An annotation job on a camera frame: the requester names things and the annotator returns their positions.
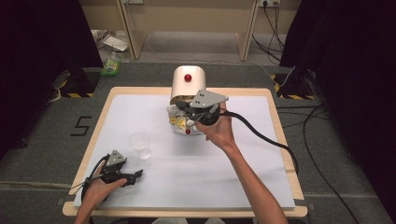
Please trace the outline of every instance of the person's left hand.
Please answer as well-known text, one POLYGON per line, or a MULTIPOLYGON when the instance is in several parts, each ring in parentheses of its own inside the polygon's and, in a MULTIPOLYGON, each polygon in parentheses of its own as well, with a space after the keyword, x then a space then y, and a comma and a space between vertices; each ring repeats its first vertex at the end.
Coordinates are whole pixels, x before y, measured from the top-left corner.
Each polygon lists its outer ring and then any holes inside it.
MULTIPOLYGON (((99 166, 99 168, 96 170, 95 175, 99 175, 100 171, 102 170, 102 166, 104 163, 99 166)), ((98 205, 101 203, 107 196, 108 194, 111 193, 116 188, 121 187, 122 185, 126 184, 127 179, 119 179, 113 183, 107 184, 105 183, 100 177, 94 179, 90 186, 88 187, 87 191, 85 192, 85 196, 83 199, 83 203, 88 201, 90 204, 93 206, 98 205)))
MULTIPOLYGON (((104 163, 102 162, 102 164, 96 170, 95 175, 100 174, 103 165, 104 163)), ((107 184, 100 177, 91 181, 91 184, 88 186, 88 189, 85 192, 81 207, 78 209, 75 224, 88 223, 91 212, 95 209, 95 207, 101 203, 108 196, 108 194, 111 193, 111 191, 121 187, 122 185, 126 184, 126 182, 127 179, 123 178, 113 183, 107 184)))

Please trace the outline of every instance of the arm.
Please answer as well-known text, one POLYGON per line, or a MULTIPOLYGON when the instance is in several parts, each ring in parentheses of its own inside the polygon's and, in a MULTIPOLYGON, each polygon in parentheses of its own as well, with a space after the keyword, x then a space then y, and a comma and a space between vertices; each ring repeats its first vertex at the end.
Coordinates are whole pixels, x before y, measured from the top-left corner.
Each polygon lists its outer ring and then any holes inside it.
MULTIPOLYGON (((225 103, 220 104, 220 107, 226 109, 225 103)), ((242 156, 233 138, 231 121, 230 117, 219 117, 218 122, 212 126, 196 122, 196 127, 206 134, 206 141, 210 140, 221 148, 230 159, 259 223, 288 223, 275 197, 242 156)))
MULTIPOLYGON (((97 174, 100 172, 101 167, 102 166, 97 169, 97 174)), ((121 187, 126 184, 126 182, 126 179, 119 179, 116 182, 106 184, 101 178, 94 179, 85 193, 81 207, 78 209, 75 224, 88 223, 95 207, 101 203, 111 191, 121 187)))

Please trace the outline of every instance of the finger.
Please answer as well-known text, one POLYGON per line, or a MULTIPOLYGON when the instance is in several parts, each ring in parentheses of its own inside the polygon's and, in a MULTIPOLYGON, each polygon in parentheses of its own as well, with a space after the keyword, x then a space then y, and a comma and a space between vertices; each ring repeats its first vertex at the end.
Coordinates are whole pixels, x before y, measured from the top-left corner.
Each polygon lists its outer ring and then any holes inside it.
POLYGON ((128 180, 125 179, 125 178, 119 179, 119 180, 117 180, 117 181, 111 183, 110 186, 111 186, 111 188, 116 189, 116 188, 119 188, 119 187, 121 187, 122 185, 126 184, 127 181, 128 181, 128 180))
POLYGON ((227 109, 227 105, 225 104, 225 101, 221 102, 219 105, 221 109, 225 109, 225 110, 227 109))
POLYGON ((105 165, 105 163, 106 163, 105 161, 102 161, 102 163, 100 163, 100 165, 96 169, 96 172, 95 172, 96 175, 100 174, 100 172, 102 171, 102 167, 105 165))

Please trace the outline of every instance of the gray carpet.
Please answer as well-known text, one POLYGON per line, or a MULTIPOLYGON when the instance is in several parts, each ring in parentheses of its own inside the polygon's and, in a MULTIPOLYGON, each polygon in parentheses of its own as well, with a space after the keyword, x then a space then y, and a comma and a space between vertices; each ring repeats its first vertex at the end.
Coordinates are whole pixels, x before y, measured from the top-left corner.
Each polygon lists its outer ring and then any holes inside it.
MULTIPOLYGON (((50 104, 28 136, 28 147, 10 150, 0 161, 0 224, 2 223, 72 223, 72 217, 62 214, 58 200, 66 196, 67 189, 50 189, 48 186, 29 187, 9 185, 3 181, 39 182, 71 185, 99 118, 106 97, 116 86, 167 86, 172 85, 176 63, 124 63, 116 77, 99 81, 92 98, 62 98, 50 104), (85 136, 75 128, 90 126, 85 136)), ((320 105, 321 101, 284 100, 275 95, 272 80, 259 66, 200 64, 206 73, 207 87, 267 88, 275 98, 276 106, 320 105)), ((267 66, 270 74, 285 72, 267 66)), ((279 108, 279 116, 288 144, 300 165, 299 179, 310 207, 312 223, 353 223, 345 207, 318 174, 304 146, 303 124, 312 108, 279 108)), ((329 182, 361 223, 391 223, 376 198, 361 168, 348 157, 342 138, 337 134, 335 122, 329 119, 324 108, 318 118, 306 124, 306 140, 313 157, 329 182)), ((97 217, 97 223, 110 223, 114 218, 97 217)))

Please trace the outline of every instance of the wire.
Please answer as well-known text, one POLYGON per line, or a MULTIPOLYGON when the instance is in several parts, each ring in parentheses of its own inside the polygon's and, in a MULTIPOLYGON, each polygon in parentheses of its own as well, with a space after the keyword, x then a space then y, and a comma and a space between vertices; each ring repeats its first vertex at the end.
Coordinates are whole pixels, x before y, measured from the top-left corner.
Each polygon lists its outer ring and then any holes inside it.
POLYGON ((332 191, 334 192, 334 194, 338 197, 338 199, 341 201, 341 203, 344 205, 344 207, 346 208, 346 210, 348 211, 348 213, 352 216, 352 218, 354 219, 355 223, 359 223, 358 219, 355 217, 355 215, 353 214, 352 210, 349 208, 349 206, 347 205, 347 203, 344 201, 344 199, 341 197, 341 195, 335 190, 335 188, 332 186, 332 184, 329 182, 329 180, 324 176, 324 174, 321 172, 321 170, 318 167, 318 164, 316 163, 314 157, 312 156, 311 150, 308 146, 308 143, 306 141, 306 123, 308 122, 308 120, 312 117, 312 115, 315 113, 315 111, 317 109, 321 108, 321 105, 316 107, 315 109, 313 109, 311 111, 311 113, 308 115, 308 117, 306 118, 306 120, 304 121, 304 127, 303 127, 303 137, 304 137, 304 144, 305 144, 305 148, 306 151, 308 152, 308 155, 311 159, 311 161, 313 162, 315 168, 317 169, 318 173, 320 174, 320 176, 323 178, 323 180, 326 182, 326 184, 332 189, 332 191))
POLYGON ((280 59, 277 58, 277 57, 275 56, 275 54, 273 54, 270 50, 277 51, 277 52, 282 52, 282 51, 277 50, 277 49, 270 49, 269 47, 266 47, 266 46, 264 46, 263 44, 261 44, 261 43, 256 39, 256 37, 255 37, 254 35, 252 35, 252 37, 253 37, 253 40, 256 42, 256 44, 259 46, 259 48, 260 48, 262 51, 264 51, 264 52, 267 53, 268 55, 271 55, 271 57, 273 57, 273 58, 277 59, 278 61, 280 61, 280 59))
POLYGON ((248 127, 253 133, 255 133, 258 137, 260 137, 262 140, 264 140, 264 141, 266 141, 266 142, 268 142, 268 143, 270 143, 270 144, 272 144, 272 145, 274 145, 274 146, 276 146, 276 147, 282 147, 282 148, 286 149, 286 150, 289 152, 290 156, 291 156, 291 159, 292 159, 292 161, 293 161, 296 174, 299 173, 299 170, 300 170, 300 169, 299 169, 299 165, 298 165, 297 159, 296 159, 294 153, 291 151, 291 149, 290 149, 289 147, 287 147, 287 146, 285 146, 285 145, 282 145, 282 144, 280 144, 280 143, 278 143, 278 142, 276 142, 276 141, 273 141, 272 139, 269 139, 268 137, 262 135, 261 133, 259 133, 259 132, 248 122, 247 119, 245 119, 244 117, 242 117, 242 116, 239 115, 239 114, 236 114, 236 113, 234 113, 234 112, 230 112, 230 111, 226 110, 226 111, 224 111, 223 113, 217 114, 217 116, 227 116, 227 117, 233 117, 233 118, 239 119, 239 120, 241 120, 245 125, 247 125, 247 127, 248 127))
MULTIPOLYGON (((319 115, 319 114, 322 114, 322 113, 325 113, 325 111, 320 112, 320 113, 317 113, 316 115, 313 115, 312 117, 315 117, 315 118, 317 118, 317 119, 326 119, 326 118, 318 117, 318 115, 319 115)), ((296 114, 296 115, 308 116, 308 115, 306 115, 306 114, 293 113, 293 112, 278 112, 278 114, 296 114)), ((287 125, 287 126, 282 126, 282 128, 283 128, 283 129, 286 129, 286 128, 289 128, 289 127, 292 127, 292 126, 296 126, 296 125, 299 125, 299 124, 302 124, 302 123, 304 123, 304 121, 301 121, 301 122, 298 122, 298 123, 294 123, 294 124, 290 124, 290 125, 287 125)))

